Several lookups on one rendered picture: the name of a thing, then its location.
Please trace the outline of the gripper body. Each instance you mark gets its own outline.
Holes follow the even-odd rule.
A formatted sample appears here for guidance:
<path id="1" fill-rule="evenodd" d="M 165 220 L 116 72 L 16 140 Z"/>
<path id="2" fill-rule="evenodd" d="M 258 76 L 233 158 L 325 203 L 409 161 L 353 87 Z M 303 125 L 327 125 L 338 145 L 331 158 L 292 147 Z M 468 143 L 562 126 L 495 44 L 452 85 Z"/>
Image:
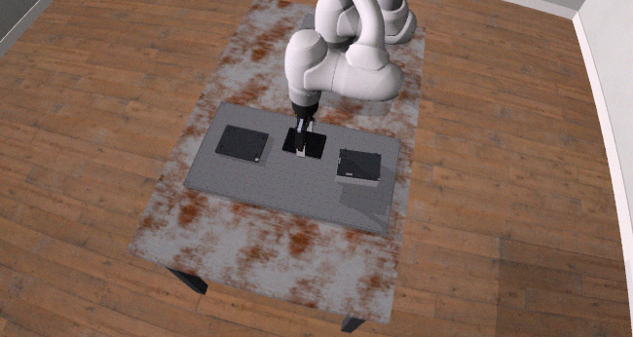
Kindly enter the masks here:
<path id="1" fill-rule="evenodd" d="M 292 109 L 298 115 L 298 122 L 303 119 L 303 124 L 307 124 L 308 116 L 314 115 L 318 110 L 318 103 L 312 106 L 300 106 L 292 101 Z"/>

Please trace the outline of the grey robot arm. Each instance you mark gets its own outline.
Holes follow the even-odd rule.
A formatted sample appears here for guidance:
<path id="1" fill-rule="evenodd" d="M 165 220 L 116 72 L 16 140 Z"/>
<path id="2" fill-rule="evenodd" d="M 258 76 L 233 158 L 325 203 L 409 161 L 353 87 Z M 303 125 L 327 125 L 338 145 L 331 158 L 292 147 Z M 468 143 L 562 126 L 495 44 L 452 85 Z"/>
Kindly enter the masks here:
<path id="1" fill-rule="evenodd" d="M 405 44 L 415 33 L 416 16 L 406 0 L 318 0 L 315 24 L 294 33 L 286 48 L 295 104 L 315 105 L 322 91 L 365 101 L 397 97 L 404 75 L 385 44 Z"/>

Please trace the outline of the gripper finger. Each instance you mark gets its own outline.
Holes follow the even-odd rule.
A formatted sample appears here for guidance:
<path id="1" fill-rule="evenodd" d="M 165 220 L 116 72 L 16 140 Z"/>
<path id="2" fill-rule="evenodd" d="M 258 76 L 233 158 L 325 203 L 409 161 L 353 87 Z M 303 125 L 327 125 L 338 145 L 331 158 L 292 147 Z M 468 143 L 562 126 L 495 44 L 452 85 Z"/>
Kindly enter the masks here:
<path id="1" fill-rule="evenodd" d="M 295 142 L 294 142 L 297 156 L 305 157 L 306 155 L 305 141 L 306 141 L 307 128 L 309 126 L 310 120 L 311 120 L 311 116 L 308 116 L 307 124 L 303 124 L 303 119 L 300 119 L 300 123 L 299 123 L 298 115 L 297 115 L 297 127 L 295 127 Z"/>
<path id="2" fill-rule="evenodd" d="M 315 114 L 314 114 L 314 115 L 315 115 Z M 315 119 L 316 119 L 316 118 L 313 118 L 313 116 L 314 116 L 314 115 L 312 115 L 312 116 L 311 116 L 311 120 L 310 120 L 309 126 L 308 126 L 308 128 L 307 128 L 307 131 L 313 132 L 313 122 L 314 122 L 314 121 L 315 121 Z"/>

